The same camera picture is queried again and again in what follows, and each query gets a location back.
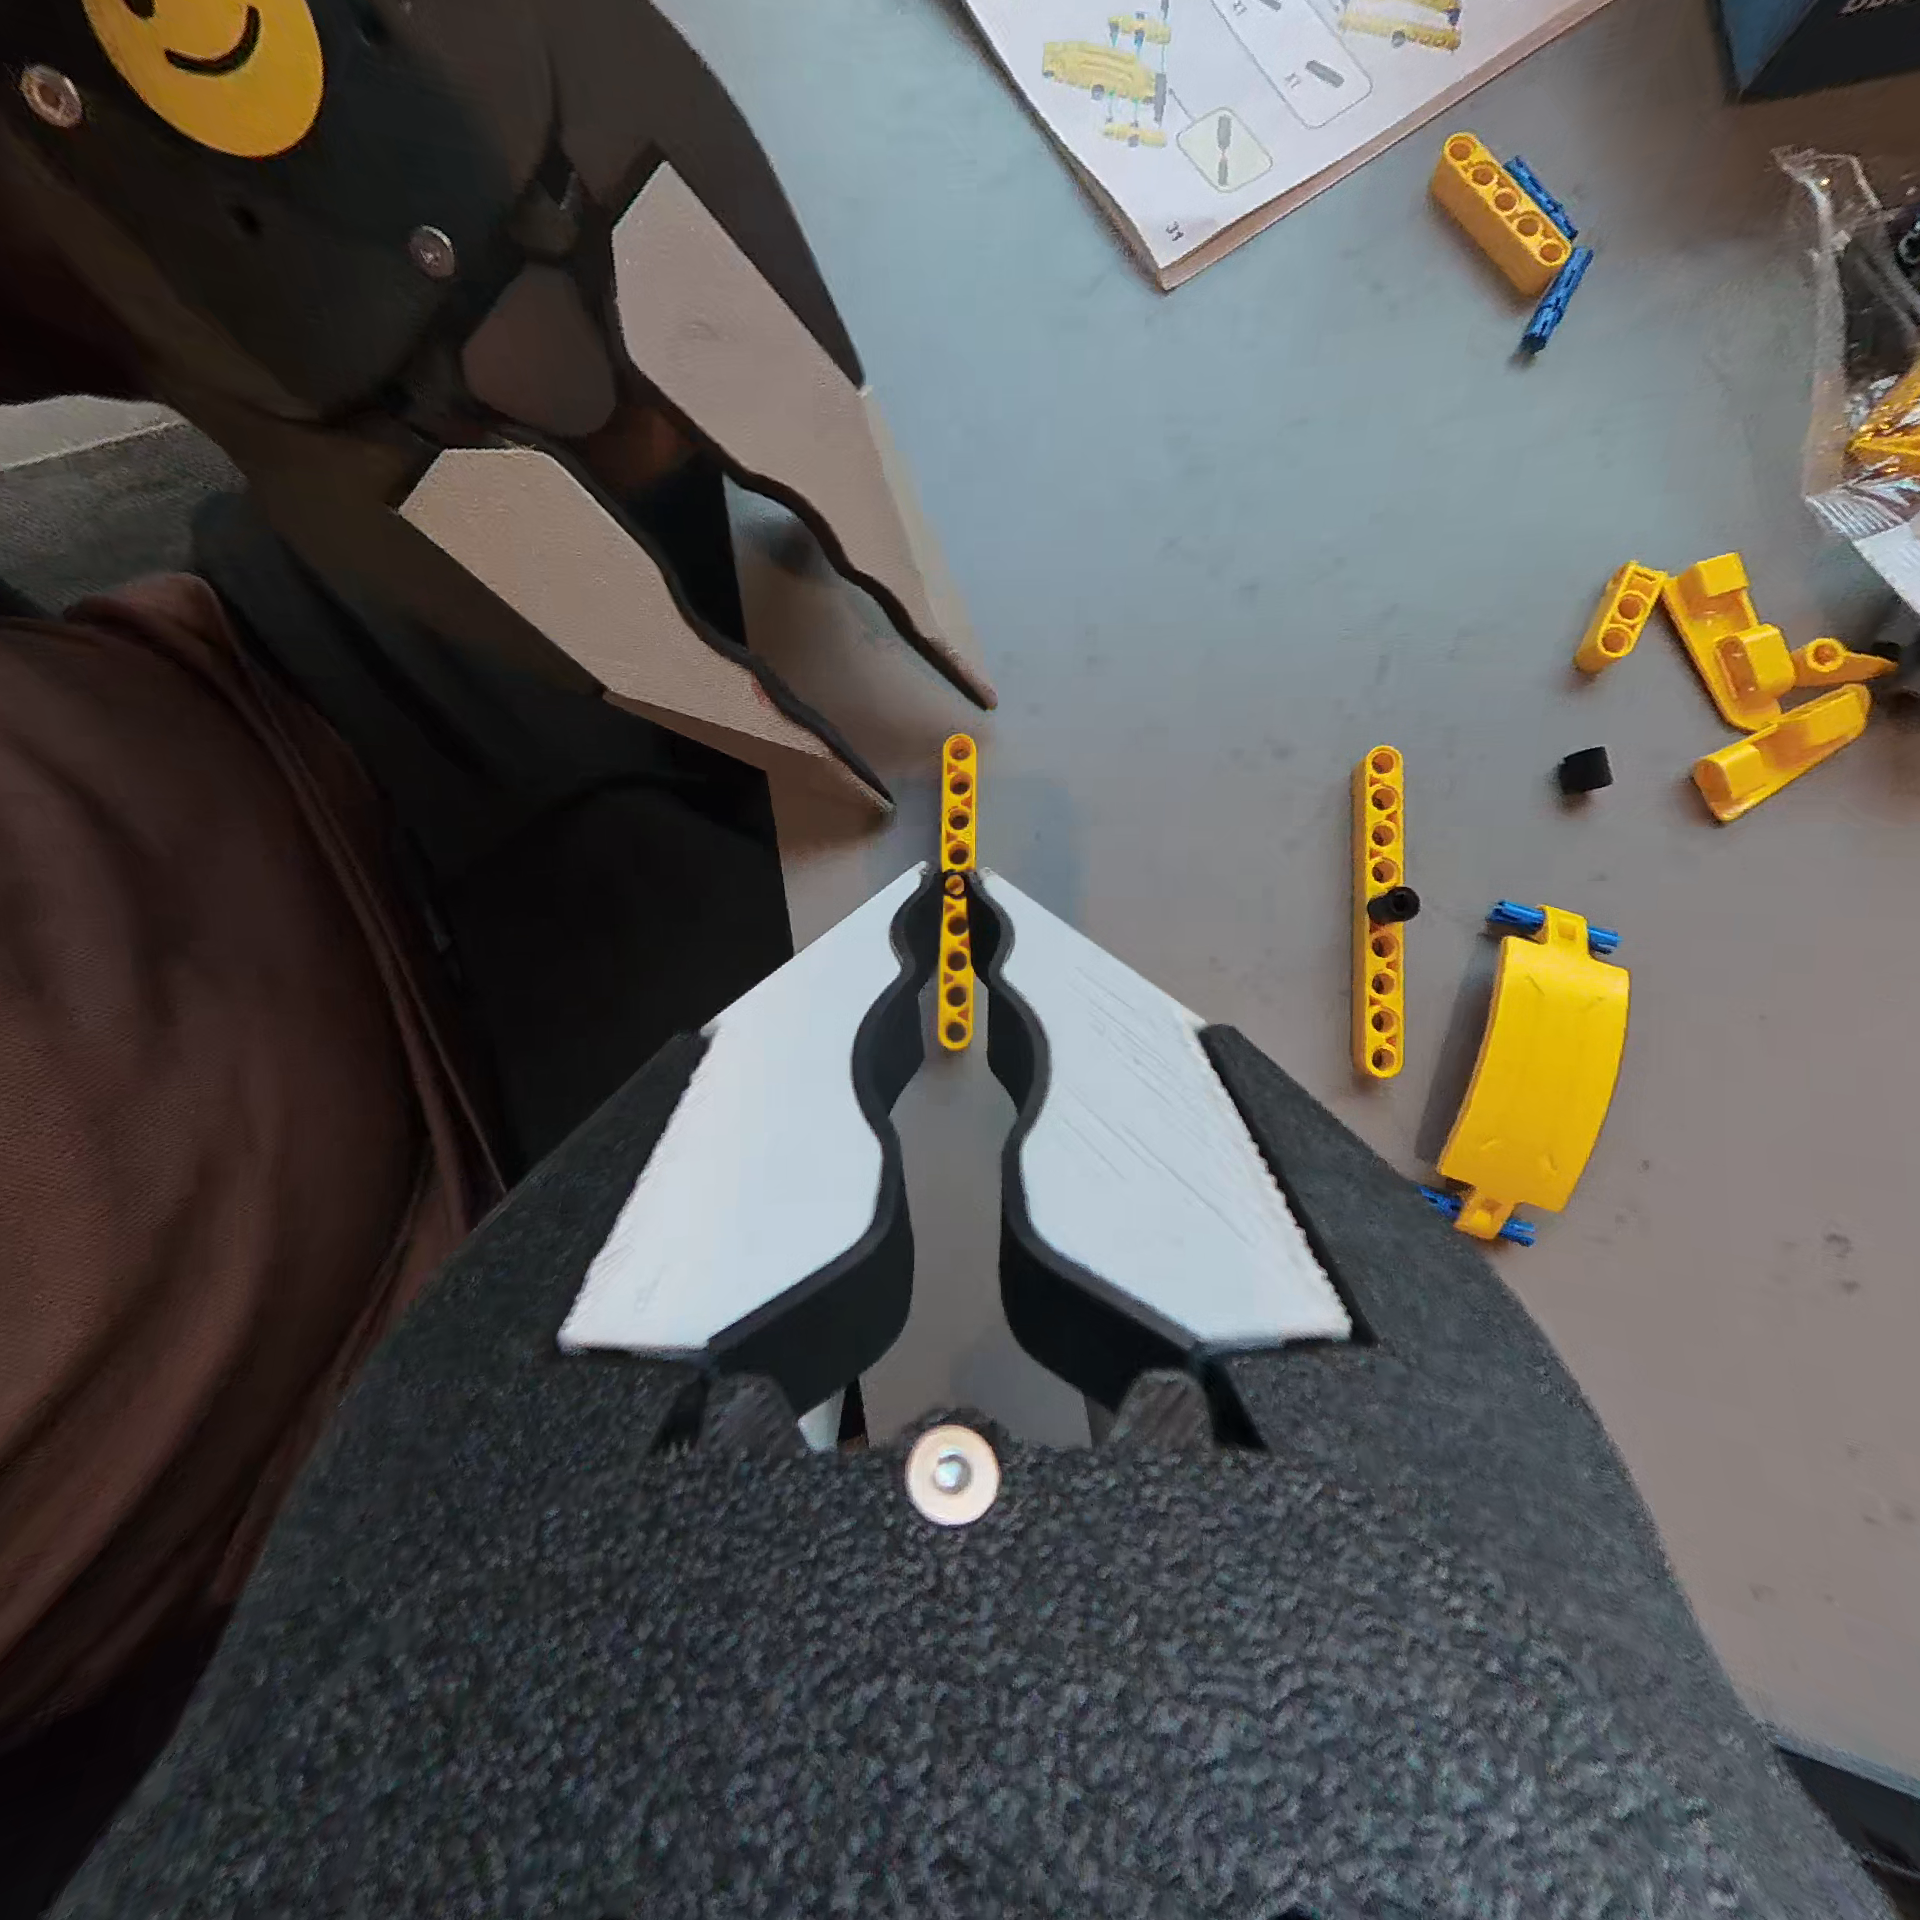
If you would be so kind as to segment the blue cardboard kit box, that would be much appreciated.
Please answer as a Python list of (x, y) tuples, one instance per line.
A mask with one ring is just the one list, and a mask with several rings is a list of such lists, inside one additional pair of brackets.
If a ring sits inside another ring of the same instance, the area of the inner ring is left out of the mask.
[(1737, 103), (1912, 75), (1917, 1), (1712, 1)]

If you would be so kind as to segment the clear bag yellow connectors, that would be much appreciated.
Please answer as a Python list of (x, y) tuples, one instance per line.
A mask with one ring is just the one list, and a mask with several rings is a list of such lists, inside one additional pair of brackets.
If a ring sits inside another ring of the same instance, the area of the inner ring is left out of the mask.
[(1777, 149), (1808, 267), (1812, 372), (1801, 493), (1917, 611), (1915, 163)]

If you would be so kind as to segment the grey desk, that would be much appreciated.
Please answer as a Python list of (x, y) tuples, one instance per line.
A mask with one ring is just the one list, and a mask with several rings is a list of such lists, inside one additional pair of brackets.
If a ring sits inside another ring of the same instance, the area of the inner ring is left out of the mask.
[[(1404, 140), (1176, 294), (958, 4), (672, 4), (797, 206), (998, 708), (984, 852), (1428, 1175), (1499, 899), (1624, 932), (1617, 1104), (1499, 1268), (1758, 1716), (1915, 1779), (1915, 724), (1717, 825), (1624, 559), (1737, 551), (1789, 643), (1884, 590), (1801, 496), (1788, 147), (1915, 150), (1915, 78), (1733, 103), (1706, 4), (1612, 4), (1449, 117), (1598, 237), (1534, 365)], [(1404, 755), (1405, 1051), (1355, 1073), (1354, 765)], [(1617, 781), (1563, 799), (1603, 745)]]

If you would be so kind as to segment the person's left forearm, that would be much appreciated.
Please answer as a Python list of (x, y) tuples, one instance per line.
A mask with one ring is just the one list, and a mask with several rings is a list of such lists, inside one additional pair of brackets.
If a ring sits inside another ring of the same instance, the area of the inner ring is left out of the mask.
[(267, 230), (253, 208), (188, 187), (182, 208), (122, 209), (5, 142), (5, 403), (155, 399), (190, 419), (236, 406), (312, 423), (273, 350)]

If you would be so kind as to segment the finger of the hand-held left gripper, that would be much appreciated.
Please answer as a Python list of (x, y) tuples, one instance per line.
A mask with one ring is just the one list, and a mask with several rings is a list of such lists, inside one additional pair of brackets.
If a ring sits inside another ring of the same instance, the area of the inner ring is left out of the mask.
[(771, 777), (897, 809), (875, 769), (778, 672), (686, 608), (646, 543), (553, 455), (446, 449), (397, 513), (610, 703)]
[(993, 708), (970, 613), (881, 403), (667, 163), (616, 222), (613, 265), (630, 368), (734, 483), (800, 518), (934, 672)]

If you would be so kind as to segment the short thick yellow beam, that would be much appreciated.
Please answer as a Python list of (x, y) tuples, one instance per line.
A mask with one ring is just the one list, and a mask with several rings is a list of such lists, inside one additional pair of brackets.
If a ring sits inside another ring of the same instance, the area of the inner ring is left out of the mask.
[(1428, 192), (1520, 296), (1541, 299), (1574, 246), (1475, 132), (1445, 137)]

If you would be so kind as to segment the long yellow holed beam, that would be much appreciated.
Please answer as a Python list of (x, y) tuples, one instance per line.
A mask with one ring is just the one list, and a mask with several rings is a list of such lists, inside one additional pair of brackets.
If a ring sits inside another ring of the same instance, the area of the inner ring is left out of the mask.
[(1350, 1057), (1369, 1084), (1400, 1076), (1405, 1051), (1405, 924), (1373, 926), (1363, 905), (1405, 881), (1404, 755), (1377, 745), (1350, 773)]
[[(946, 870), (976, 867), (976, 765), (978, 752), (970, 734), (948, 734), (942, 752), (940, 861)], [(958, 1054), (971, 1044), (976, 1012), (976, 973), (971, 956), (970, 888), (963, 903), (942, 903), (940, 972), (934, 1028), (944, 1051)]]

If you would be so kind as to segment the yellow curved panel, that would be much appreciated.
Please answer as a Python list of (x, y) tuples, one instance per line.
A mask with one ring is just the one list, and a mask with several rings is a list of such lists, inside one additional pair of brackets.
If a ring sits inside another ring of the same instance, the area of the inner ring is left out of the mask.
[(1437, 1172), (1467, 1222), (1562, 1211), (1617, 1095), (1630, 973), (1593, 958), (1581, 917), (1557, 907), (1546, 942), (1502, 932), (1480, 1056)]

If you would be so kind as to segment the yellow slanted brick piece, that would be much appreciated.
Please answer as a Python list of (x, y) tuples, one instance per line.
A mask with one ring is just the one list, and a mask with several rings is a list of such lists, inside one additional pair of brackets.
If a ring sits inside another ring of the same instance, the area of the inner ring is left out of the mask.
[(1816, 769), (1866, 732), (1873, 702), (1864, 685), (1840, 685), (1691, 765), (1696, 793), (1717, 822), (1739, 820), (1789, 781)]

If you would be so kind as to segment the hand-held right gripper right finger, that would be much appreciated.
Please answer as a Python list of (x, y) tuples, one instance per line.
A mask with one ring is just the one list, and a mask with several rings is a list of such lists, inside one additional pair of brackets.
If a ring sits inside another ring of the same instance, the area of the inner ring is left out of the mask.
[(998, 1156), (998, 1303), (1020, 1348), (1108, 1412), (1184, 1375), (1244, 1412), (1232, 1360), (1340, 1344), (1354, 1315), (1206, 1022), (993, 870), (970, 884)]

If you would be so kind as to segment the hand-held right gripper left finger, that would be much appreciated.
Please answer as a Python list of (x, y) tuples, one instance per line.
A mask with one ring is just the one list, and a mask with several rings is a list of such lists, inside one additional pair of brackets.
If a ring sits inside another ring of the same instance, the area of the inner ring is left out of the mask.
[(908, 868), (699, 1031), (563, 1352), (761, 1375), (834, 1446), (913, 1301), (893, 1109), (926, 1063), (940, 924), (937, 872)]

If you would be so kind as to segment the person's torso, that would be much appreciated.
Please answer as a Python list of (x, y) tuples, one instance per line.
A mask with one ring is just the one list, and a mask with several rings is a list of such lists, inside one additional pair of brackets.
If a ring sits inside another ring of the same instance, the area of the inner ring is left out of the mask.
[(200, 576), (2, 656), (2, 1724), (236, 1601), (498, 1197), (387, 811)]

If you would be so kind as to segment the white instruction booklet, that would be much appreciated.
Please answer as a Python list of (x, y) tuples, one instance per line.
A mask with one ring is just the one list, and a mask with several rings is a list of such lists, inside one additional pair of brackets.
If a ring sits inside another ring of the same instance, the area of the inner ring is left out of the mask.
[(1173, 292), (1598, 1), (964, 1)]

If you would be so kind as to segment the small yellow three-hole beam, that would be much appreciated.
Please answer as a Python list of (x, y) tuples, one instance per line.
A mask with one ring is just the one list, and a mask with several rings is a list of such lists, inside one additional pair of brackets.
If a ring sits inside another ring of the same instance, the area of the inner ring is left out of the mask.
[(1657, 567), (1624, 563), (1603, 587), (1598, 608), (1574, 647), (1574, 672), (1596, 679), (1630, 657), (1652, 611), (1662, 603), (1667, 583), (1668, 573)]

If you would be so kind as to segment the yellow angled panel piece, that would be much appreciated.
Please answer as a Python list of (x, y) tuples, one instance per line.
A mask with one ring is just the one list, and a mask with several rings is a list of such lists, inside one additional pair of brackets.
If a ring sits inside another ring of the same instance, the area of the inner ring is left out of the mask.
[(1835, 637), (1789, 647), (1781, 628), (1760, 621), (1737, 553), (1672, 573), (1662, 600), (1720, 717), (1741, 734), (1777, 724), (1797, 691), (1882, 681), (1898, 664), (1896, 656), (1857, 651)]

